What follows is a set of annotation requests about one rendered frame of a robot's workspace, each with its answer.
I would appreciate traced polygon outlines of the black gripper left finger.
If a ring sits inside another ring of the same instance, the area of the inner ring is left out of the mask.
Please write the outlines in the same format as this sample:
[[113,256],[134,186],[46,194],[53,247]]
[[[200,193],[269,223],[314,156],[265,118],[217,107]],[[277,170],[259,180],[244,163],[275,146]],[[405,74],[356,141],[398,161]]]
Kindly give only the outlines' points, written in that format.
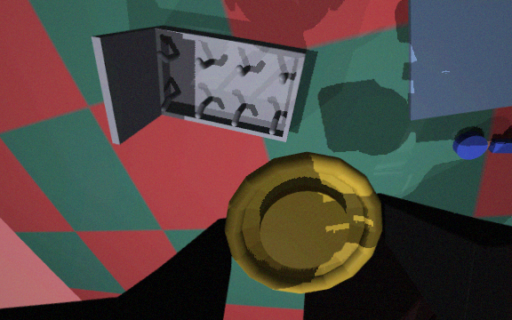
[[223,320],[231,270],[225,222],[116,298],[0,308],[0,320]]

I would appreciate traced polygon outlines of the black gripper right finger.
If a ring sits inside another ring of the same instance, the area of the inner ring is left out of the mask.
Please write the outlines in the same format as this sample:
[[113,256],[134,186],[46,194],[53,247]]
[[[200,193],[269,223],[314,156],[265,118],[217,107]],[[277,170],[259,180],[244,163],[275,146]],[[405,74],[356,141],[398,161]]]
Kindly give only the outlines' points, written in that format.
[[512,226],[377,195],[381,234],[439,320],[512,320]]

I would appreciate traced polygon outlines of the grey dish rack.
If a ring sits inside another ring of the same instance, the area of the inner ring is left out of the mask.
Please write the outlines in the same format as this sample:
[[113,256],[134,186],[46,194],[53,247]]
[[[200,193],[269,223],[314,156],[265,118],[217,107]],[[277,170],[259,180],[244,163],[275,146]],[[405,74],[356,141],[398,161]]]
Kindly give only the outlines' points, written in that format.
[[287,141],[305,49],[172,26],[92,44],[115,144],[162,115]]

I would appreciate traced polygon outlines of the golden yellow round plate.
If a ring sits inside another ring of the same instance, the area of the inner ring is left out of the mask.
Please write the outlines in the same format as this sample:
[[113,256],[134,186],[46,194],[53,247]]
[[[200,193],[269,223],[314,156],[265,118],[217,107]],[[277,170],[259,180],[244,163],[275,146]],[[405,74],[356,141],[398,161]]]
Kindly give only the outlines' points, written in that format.
[[366,175],[335,156],[281,156],[247,175],[228,203],[232,258],[282,292],[315,292],[371,258],[382,231],[381,200]]

